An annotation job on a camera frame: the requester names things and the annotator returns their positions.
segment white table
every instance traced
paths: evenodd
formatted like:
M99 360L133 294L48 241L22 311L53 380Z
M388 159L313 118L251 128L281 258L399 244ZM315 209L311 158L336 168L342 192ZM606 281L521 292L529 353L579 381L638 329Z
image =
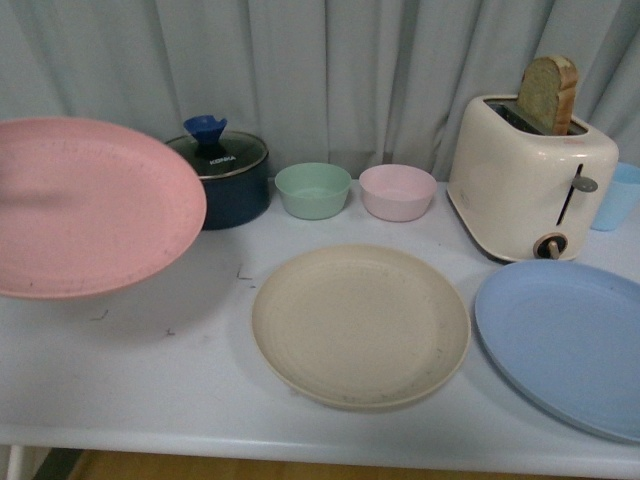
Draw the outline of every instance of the white table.
M334 218L287 215L278 195L247 225L203 232L154 278L94 299L0 298L0 443L201 456L640 478L640 445L583 433L542 412L494 370L475 337L441 389L386 413L296 394L254 344L251 307L297 254L373 243L440 270L472 311L501 265L474 246L440 184L421 219L370 216L354 181ZM640 211L591 231L577 262L640 282Z

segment cream toaster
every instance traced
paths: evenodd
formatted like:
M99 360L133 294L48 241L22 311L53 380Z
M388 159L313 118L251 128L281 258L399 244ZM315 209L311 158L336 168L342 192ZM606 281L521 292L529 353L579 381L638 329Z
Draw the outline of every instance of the cream toaster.
M546 135L516 96L467 106L447 193L479 247L506 261L574 259L606 193L618 147L572 117L567 135Z

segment plate rim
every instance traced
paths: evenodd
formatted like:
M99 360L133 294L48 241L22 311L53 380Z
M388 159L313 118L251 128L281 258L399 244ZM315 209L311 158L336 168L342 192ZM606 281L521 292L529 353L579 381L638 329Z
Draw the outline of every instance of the plate rim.
M607 438L609 440L614 440L617 442L624 442L624 443L634 443L634 444L640 443L640 432L637 435L629 435L627 433L617 431L615 428L606 428L594 422L589 422L588 420L585 420L583 417L572 414L570 411L565 411L564 408L561 408L553 404L552 402L545 399L543 396L531 390L531 388L525 383L523 383L522 380L519 379L516 375L514 375L510 371L509 367L505 365L504 361L497 356L496 352L494 352L494 350L492 349L490 342L486 338L486 335L483 333L482 325L484 323L483 321L479 320L479 308L480 308L479 303L480 301L484 301L484 297L487 295L487 290L493 287L493 284L498 281L499 277L502 275L509 274L509 272L511 272L512 270L524 269L526 273L527 270L530 268L547 268L547 267L551 269L558 268L558 269L564 269L564 271L588 272L589 274L599 275L609 280L620 282L632 289L636 289L640 293L639 283L634 282L633 280L630 280L616 273L613 273L598 267L594 267L591 265L575 263L575 262L547 260L547 259L526 260L522 262L505 265L498 271L491 274L482 282L476 294L476 298L474 300L473 313L474 313L475 323L477 326L478 336L480 339L480 344L482 346L482 349L488 355L491 362L493 363L493 365L496 366L496 368L501 373L501 375L517 392L519 392L526 400L533 403L537 408L551 415L553 418L557 418L558 420L574 428L599 436L601 438ZM593 282L590 276L585 276L585 278L590 280L589 282L587 282L590 285L598 283L598 282Z
M144 268L144 269L134 269L129 273L129 280L125 281L112 281L108 284L103 285L101 288L90 288L90 289L73 289L72 291L65 288L48 288L43 291L30 291L28 289L18 289L15 287L7 286L5 283L0 283L0 295L15 298L15 299L25 299L25 300L72 300L79 298L90 298L103 294L108 294L112 292L116 292L127 288L129 286L140 283L144 280L147 280L169 265L171 265L175 260L180 258L188 248L193 244L199 235L202 224L204 223L204 218L206 214L206 195L204 192L204 188L202 187L202 182L198 178L197 174L193 169L188 165L188 163L180 157L175 151L173 151L170 147L165 145L160 140L143 133L139 130L120 125L117 123L113 123L105 120L98 120L94 118L81 117L81 116L39 116L39 117L24 117L24 118L15 118L15 119L6 119L0 121L0 150L4 147L2 144L11 145L14 142L34 142L38 141L39 138L42 137L43 128L47 128L47 126L52 125L56 129L60 129L61 127L69 126L69 128L73 128L72 135L69 137L65 137L64 139L68 142L77 142L81 140L80 133L86 130L89 132L86 140L87 141L111 141L106 140L105 137L102 136L92 136L91 132L96 127L102 128L108 136L109 134L115 137L118 135L122 135L125 141L113 142L113 145L119 148L123 148L125 151L135 152L135 149L130 148L132 142L140 142L142 145L150 146L154 149L162 149L162 152L166 155L163 155L165 164L173 164L175 165L176 171L181 171L181 177L185 179L185 184L188 180L191 196L194 199L190 207L190 215L188 224L191 226L191 231L188 234L184 234L181 236L182 243L177 245L177 248L173 252L173 255L165 255L165 259L162 262L151 262L149 265L154 265L154 268ZM8 133L5 133L5 129L15 129L15 128L33 128L34 134L29 135L26 134L20 137L10 137ZM152 161L151 158L144 155L139 155L140 160L138 163L142 164L145 162Z
M351 402L348 402L348 401L342 401L342 402L341 401L335 401L332 398L328 398L327 396L324 396L322 394L314 392L314 391L312 391L312 390L310 390L308 388L302 387L299 384L297 384L296 382L294 382L293 380L291 380L290 378L288 378L286 375L284 375L282 372L280 372L278 370L278 368L275 367L275 365L272 364L272 362L270 361L269 357L265 354L265 352L260 347L260 341L256 337L256 304L258 303L258 299L260 298L260 293L264 291L263 287L265 287L265 285L267 285L271 279L275 278L274 276L276 274L278 274L279 272L282 272L284 268L290 267L294 262L302 261L305 258L309 258L311 256L316 256L316 255L319 256L319 255L321 255L323 253L326 253L326 252L338 251L338 250L341 250L341 249L344 249L344 248L371 249L371 250L378 250L378 251L387 251L387 252L391 252L391 253L396 254L396 255L398 255L398 254L402 255L405 258L411 259L412 261L418 263L421 266L421 268L427 268L428 270L430 270L430 272L435 274L439 278L440 281L442 281L444 284L446 284L446 286L455 295L455 298L457 299L457 302L459 303L459 306L462 307L462 311L464 312L464 318L465 318L464 325L465 325L465 331L466 331L465 332L466 335L465 335L464 346L462 347L462 349L460 351L460 355L459 355L459 358L457 359L457 361L455 363L455 366L440 381L438 381L437 383L435 383L432 386L430 386L430 388L428 388L426 390L423 390L423 391L420 391L419 393L404 397L404 398L399 398L399 399L396 399L396 400L390 400L390 401L384 401L384 402L351 403ZM256 296L255 296L255 299L254 299L254 302L253 302L253 305L252 305L252 309L251 309L251 333L252 333L252 338L254 340L254 344L256 345L256 347L257 347L258 351L260 352L263 360L269 366L271 371L274 372L275 375L281 381L283 381L286 385L288 385L290 388L294 389L295 391L299 392L300 394L302 394L302 395L306 396L307 398L310 398L310 399L312 399L312 400L314 400L314 401L316 401L316 402L318 402L320 404L323 404L323 405L326 405L326 406L329 406L329 407L342 409L342 410L350 410L350 411L384 411L384 410L394 409L394 408L401 407L401 406L414 404L414 403L424 399L428 395L434 393L436 390L438 390L440 387L442 387L445 383L447 383L451 379L451 377L453 377L454 374L461 368L464 360L467 357L467 353L469 351L470 344L471 344L472 325L471 325L471 316L470 316L469 308L467 308L467 305L466 305L466 303L464 301L464 298L460 294L459 290L439 270L434 268L432 265L430 265L429 263L427 263L423 259L421 259L421 258L419 258L419 257L417 257L415 255L412 255L410 253L407 253L407 252L405 252L403 250L399 250L399 249L391 248L391 247L387 247L387 246L370 244L370 243L343 243L343 244L325 246L325 247L320 247L320 248L316 248L316 249L313 249L313 250L306 251L304 253L298 254L298 255L288 259L287 261L285 261L282 264L280 264L279 266L277 266L271 272L271 274L264 281L264 283L262 284L262 286L260 287L260 289L256 293Z

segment gray curtain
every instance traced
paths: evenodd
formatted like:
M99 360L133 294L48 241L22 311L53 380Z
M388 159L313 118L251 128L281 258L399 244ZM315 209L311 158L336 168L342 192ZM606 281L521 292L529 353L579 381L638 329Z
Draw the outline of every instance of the gray curtain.
M535 57L580 75L574 113L640 164L637 0L4 0L0 118L70 115L159 140L194 115L320 161L449 175L469 100Z

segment plate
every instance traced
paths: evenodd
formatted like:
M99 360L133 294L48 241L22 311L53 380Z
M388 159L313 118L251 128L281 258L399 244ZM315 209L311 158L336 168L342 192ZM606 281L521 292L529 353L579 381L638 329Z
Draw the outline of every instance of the plate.
M489 277L475 302L486 350L556 417L640 441L640 285L586 265L535 260Z
M254 338L295 390L345 409L389 408L445 383L470 320L456 289L409 254L338 245L273 273L253 306Z
M0 294L65 299L144 280L185 252L205 210L189 164L142 133L0 122Z

